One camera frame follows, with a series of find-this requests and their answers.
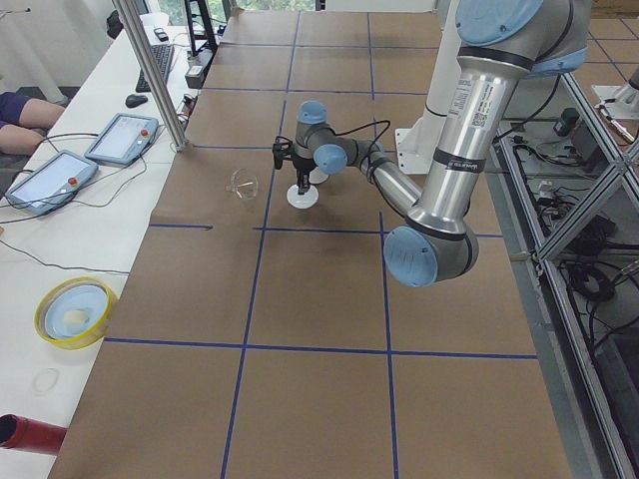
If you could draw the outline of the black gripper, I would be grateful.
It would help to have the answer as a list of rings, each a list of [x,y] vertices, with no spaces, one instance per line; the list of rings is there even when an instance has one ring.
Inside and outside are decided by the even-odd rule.
[[[315,168],[313,158],[304,158],[296,152],[292,152],[292,162],[297,170],[298,194],[305,195],[311,188],[311,171]]]

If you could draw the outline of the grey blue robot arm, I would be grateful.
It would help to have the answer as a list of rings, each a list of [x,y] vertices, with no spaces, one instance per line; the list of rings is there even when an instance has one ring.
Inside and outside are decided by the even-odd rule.
[[[313,169],[360,170],[405,220],[383,247],[394,278],[421,287],[461,276],[479,253],[464,217],[515,87],[581,66],[591,8],[589,1],[461,1],[448,10],[460,38],[460,76],[423,186],[377,142],[338,135],[317,101],[300,106],[294,139],[274,144],[275,166],[293,162],[299,194],[310,189]]]

